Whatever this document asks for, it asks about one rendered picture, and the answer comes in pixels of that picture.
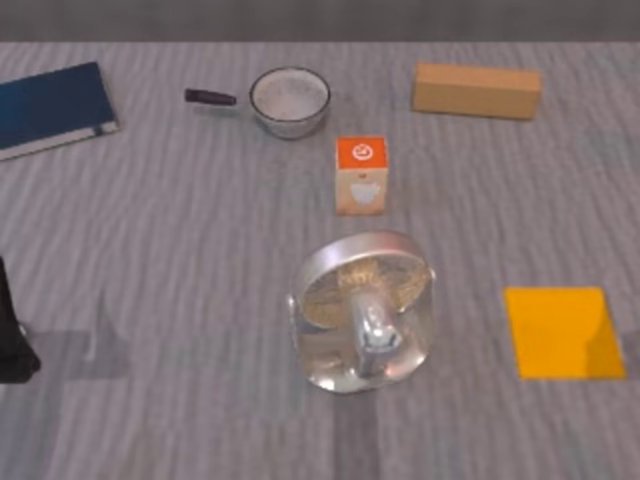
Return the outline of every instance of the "white logo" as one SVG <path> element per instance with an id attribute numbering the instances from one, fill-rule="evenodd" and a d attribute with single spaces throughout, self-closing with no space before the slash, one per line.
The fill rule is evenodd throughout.
<path id="1" fill-rule="evenodd" d="M 380 185 L 377 183 L 352 183 L 351 195 L 356 203 L 369 205 L 380 193 Z"/>
<path id="2" fill-rule="evenodd" d="M 373 148 L 371 148 L 366 143 L 361 143 L 353 147 L 351 154 L 356 160 L 364 162 L 365 160 L 369 160 L 371 157 L 373 157 Z"/>

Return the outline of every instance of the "notebook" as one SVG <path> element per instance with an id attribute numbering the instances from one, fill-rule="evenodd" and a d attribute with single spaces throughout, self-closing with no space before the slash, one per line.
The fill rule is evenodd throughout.
<path id="1" fill-rule="evenodd" d="M 96 62 L 0 84 L 0 160 L 117 130 Z"/>

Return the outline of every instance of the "circular logo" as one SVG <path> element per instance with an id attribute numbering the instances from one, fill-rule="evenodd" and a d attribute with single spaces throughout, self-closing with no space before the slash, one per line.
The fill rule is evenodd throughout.
<path id="1" fill-rule="evenodd" d="M 373 157 L 373 148 L 365 143 L 361 143 L 353 147 L 351 154 L 356 160 L 364 162 L 365 160 L 370 160 L 371 157 Z"/>

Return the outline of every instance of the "table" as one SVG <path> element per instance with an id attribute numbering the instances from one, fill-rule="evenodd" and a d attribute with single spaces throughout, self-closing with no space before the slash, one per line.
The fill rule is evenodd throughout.
<path id="1" fill-rule="evenodd" d="M 0 388 L 3 480 L 640 478 L 640 376 L 521 382 L 502 296 L 601 285 L 638 347 L 638 45 L 1 44 L 0 81 L 90 60 L 122 130 L 0 164 L 0 253 L 44 365 Z M 412 113 L 417 61 L 540 69 L 539 114 Z M 244 95 L 291 63 L 334 102 L 283 142 Z M 333 213 L 349 134 L 387 136 L 383 216 Z M 333 396 L 299 372 L 284 298 L 307 255 L 370 229 L 424 248 L 436 343 L 409 380 Z"/>

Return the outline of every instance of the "yellow paper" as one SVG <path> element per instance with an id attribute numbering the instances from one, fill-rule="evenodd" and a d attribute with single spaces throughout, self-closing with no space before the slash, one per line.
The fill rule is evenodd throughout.
<path id="1" fill-rule="evenodd" d="M 625 378 L 599 288 L 507 288 L 507 313 L 520 376 Z"/>

